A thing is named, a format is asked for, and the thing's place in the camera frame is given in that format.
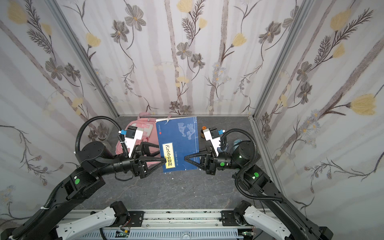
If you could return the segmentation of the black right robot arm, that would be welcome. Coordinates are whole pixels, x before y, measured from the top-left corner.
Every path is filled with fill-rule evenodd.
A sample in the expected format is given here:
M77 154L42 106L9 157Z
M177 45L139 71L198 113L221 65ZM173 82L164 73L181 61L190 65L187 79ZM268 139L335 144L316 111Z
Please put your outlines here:
M249 140L241 143L232 153L225 152L227 136L240 133ZM238 225L251 225L276 240L330 240L334 234L302 214L276 187L271 178L257 166L260 159L257 142L242 129L230 129L219 135L217 130L206 129L205 139L211 141L206 150L185 156L185 161L208 175L224 169L237 170L233 174L236 189L246 198L264 202L274 218L259 211L247 201L234 209Z

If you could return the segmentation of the blue notebook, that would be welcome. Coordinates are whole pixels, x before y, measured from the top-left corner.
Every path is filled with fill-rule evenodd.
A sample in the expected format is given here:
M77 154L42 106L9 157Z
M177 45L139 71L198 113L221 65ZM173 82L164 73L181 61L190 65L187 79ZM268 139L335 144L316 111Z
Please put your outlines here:
M197 118L157 119L156 128L161 157L166 159L163 172L196 170L185 157L199 152Z

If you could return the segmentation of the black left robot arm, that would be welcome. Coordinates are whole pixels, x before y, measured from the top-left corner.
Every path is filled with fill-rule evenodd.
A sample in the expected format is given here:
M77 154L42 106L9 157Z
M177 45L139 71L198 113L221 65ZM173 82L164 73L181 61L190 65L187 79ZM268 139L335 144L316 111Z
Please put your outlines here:
M117 127L123 153L113 155L101 142L80 147L85 129L96 120L107 120ZM137 127L123 130L107 116L87 120L79 129L75 141L75 156L80 166L52 190L46 203L32 217L18 228L4 230L1 239L74 240L95 229L127 226L132 218L121 201L74 224L64 225L60 221L105 185L105 175L131 172L133 177L144 179L165 165L167 161L159 157L159 151L150 151L151 148L158 148L158 145L147 142L136 145L136 141L142 137L139 130Z

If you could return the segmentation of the pink student backpack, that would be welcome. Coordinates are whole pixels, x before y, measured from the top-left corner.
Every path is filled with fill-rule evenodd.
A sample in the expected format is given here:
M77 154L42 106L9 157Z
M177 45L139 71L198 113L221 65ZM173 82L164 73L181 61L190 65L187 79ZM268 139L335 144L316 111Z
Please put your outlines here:
M116 154L120 157L120 161L114 164L116 172L148 174L165 165L166 160L160 155L156 120L148 113L141 113L135 121L119 129L123 140L116 145Z

